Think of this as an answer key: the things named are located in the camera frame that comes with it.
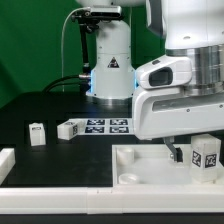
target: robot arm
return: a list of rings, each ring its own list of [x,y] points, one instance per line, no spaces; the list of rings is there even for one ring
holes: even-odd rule
[[[93,5],[119,5],[121,7],[132,7],[144,5],[145,0],[77,0],[84,7]]]

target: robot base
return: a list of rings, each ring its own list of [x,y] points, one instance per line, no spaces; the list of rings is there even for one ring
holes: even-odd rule
[[[130,105],[132,102],[132,98],[125,99],[106,99],[106,98],[98,98],[91,93],[86,93],[86,100],[91,103],[96,103],[99,105]]]

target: small cube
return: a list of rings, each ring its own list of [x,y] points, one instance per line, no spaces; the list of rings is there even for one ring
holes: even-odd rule
[[[44,125],[33,123],[29,125],[31,146],[46,145]]]
[[[64,140],[70,140],[79,134],[81,131],[82,121],[68,120],[57,127],[58,138]]]

